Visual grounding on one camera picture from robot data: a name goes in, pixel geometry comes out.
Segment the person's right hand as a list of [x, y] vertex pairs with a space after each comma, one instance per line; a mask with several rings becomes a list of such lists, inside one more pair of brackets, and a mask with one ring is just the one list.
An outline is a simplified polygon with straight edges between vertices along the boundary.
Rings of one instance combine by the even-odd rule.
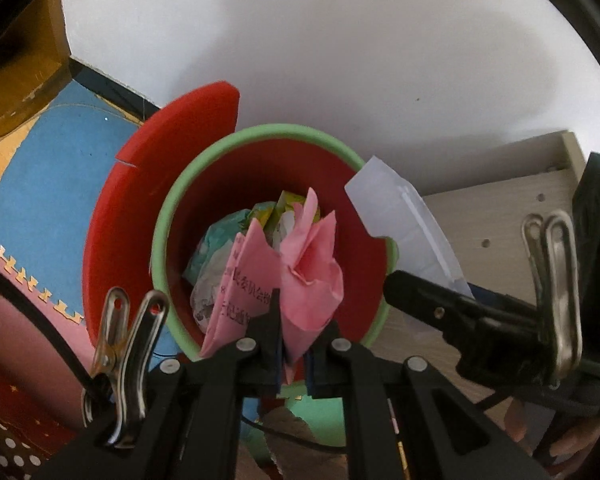
[[[514, 399], [509, 404], [504, 417], [504, 427], [506, 434], [530, 454], [531, 448], [524, 440], [528, 432], [524, 402]], [[569, 429], [550, 445], [550, 456], [566, 456], [566, 459], [559, 464], [547, 466], [547, 473], [553, 479], [565, 479], [570, 474], [574, 474], [591, 453], [599, 438], [600, 417], [585, 419], [578, 426]]]

